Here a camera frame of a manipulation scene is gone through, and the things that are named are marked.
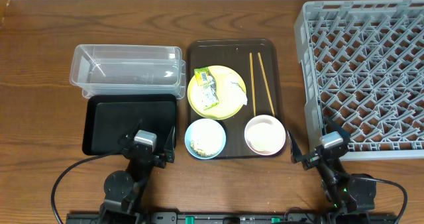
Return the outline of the white tissue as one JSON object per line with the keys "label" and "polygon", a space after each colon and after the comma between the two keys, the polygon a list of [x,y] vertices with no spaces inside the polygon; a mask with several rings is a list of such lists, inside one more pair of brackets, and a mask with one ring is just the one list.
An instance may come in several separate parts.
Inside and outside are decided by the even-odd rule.
{"label": "white tissue", "polygon": [[225,78],[225,83],[230,90],[230,94],[235,103],[238,105],[247,105],[247,96],[239,84],[239,79],[234,74],[228,74]]}

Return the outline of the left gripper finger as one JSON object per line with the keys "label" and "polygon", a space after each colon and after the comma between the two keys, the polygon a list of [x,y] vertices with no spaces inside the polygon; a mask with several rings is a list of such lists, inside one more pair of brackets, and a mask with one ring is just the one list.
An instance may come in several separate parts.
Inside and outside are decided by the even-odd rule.
{"label": "left gripper finger", "polygon": [[119,137],[118,144],[121,147],[126,147],[128,144],[132,144],[137,132],[140,130],[141,124],[142,119],[138,120],[138,123],[133,128],[129,129]]}
{"label": "left gripper finger", "polygon": [[175,126],[173,126],[164,145],[164,154],[166,156],[166,162],[169,163],[173,163],[175,160],[175,137],[176,128]]}

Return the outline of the light blue bowl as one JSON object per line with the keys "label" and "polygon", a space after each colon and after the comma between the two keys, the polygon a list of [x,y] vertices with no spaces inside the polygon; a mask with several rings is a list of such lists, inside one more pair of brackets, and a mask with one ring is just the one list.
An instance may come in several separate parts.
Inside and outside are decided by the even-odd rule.
{"label": "light blue bowl", "polygon": [[187,151],[200,160],[217,157],[224,149],[227,136],[220,123],[212,119],[198,119],[189,125],[184,142]]}

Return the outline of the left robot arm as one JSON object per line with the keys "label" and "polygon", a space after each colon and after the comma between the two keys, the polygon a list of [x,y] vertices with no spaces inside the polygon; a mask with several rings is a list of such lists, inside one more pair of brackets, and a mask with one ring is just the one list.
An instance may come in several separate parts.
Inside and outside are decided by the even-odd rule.
{"label": "left robot arm", "polygon": [[165,168],[175,160],[176,127],[171,126],[164,145],[157,147],[158,136],[142,130],[141,124],[138,122],[118,139],[119,154],[129,160],[129,165],[106,178],[105,199],[96,220],[99,224],[150,223],[140,201],[153,168]]}

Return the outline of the pink bowl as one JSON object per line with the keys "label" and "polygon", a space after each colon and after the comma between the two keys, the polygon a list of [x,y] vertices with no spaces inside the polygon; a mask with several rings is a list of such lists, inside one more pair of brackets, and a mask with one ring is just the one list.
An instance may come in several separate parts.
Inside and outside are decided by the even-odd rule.
{"label": "pink bowl", "polygon": [[244,129],[247,147],[261,156],[279,153],[285,146],[286,136],[286,128],[271,115],[253,117]]}

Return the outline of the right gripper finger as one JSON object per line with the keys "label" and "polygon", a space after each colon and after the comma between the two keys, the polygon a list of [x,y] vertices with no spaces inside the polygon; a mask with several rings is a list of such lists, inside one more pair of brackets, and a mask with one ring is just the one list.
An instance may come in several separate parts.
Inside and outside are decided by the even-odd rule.
{"label": "right gripper finger", "polygon": [[298,163],[302,161],[303,155],[299,149],[294,136],[288,131],[288,142],[290,143],[290,152],[291,152],[291,162]]}
{"label": "right gripper finger", "polygon": [[344,130],[340,125],[334,122],[329,116],[325,116],[327,126],[331,131],[336,131],[343,138],[344,141],[350,141],[350,133]]}

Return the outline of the green snack wrapper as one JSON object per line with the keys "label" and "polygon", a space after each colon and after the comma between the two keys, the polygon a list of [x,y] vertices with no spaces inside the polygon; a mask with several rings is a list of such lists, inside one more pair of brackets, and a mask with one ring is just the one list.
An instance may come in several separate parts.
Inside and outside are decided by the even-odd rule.
{"label": "green snack wrapper", "polygon": [[203,110],[208,110],[219,104],[217,97],[217,84],[209,68],[194,70],[197,86],[201,88],[201,102]]}

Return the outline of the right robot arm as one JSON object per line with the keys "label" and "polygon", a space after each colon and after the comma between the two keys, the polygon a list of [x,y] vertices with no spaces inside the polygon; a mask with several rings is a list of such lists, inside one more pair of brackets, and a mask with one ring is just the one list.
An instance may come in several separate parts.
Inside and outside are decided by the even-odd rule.
{"label": "right robot arm", "polygon": [[329,117],[325,118],[330,133],[319,139],[310,153],[302,154],[293,135],[287,132],[291,161],[302,163],[304,170],[317,169],[327,200],[334,207],[316,217],[315,223],[360,223],[368,220],[375,208],[376,183],[367,174],[348,174],[340,157],[348,152],[350,133]]}

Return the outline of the wooden chopstick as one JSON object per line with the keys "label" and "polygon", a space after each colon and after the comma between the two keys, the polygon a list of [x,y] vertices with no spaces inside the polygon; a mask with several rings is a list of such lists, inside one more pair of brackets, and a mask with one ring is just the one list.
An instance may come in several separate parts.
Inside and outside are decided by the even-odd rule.
{"label": "wooden chopstick", "polygon": [[253,59],[252,53],[249,53],[249,62],[250,62],[250,80],[251,80],[251,91],[252,91],[252,107],[254,117],[256,116],[256,96],[255,96],[255,86],[254,86],[254,68],[253,68]]}
{"label": "wooden chopstick", "polygon": [[260,52],[258,52],[257,55],[258,55],[258,60],[259,60],[261,71],[262,71],[262,77],[263,77],[263,80],[264,80],[264,85],[265,85],[265,88],[266,88],[266,93],[267,93],[267,96],[268,96],[268,102],[270,104],[272,116],[275,117],[274,105],[273,105],[273,102],[272,102],[270,88],[269,88],[269,85],[268,85],[268,79],[266,77],[266,72],[265,72],[265,69],[264,69],[264,63],[263,63],[263,60],[262,60],[262,55],[261,55]]}

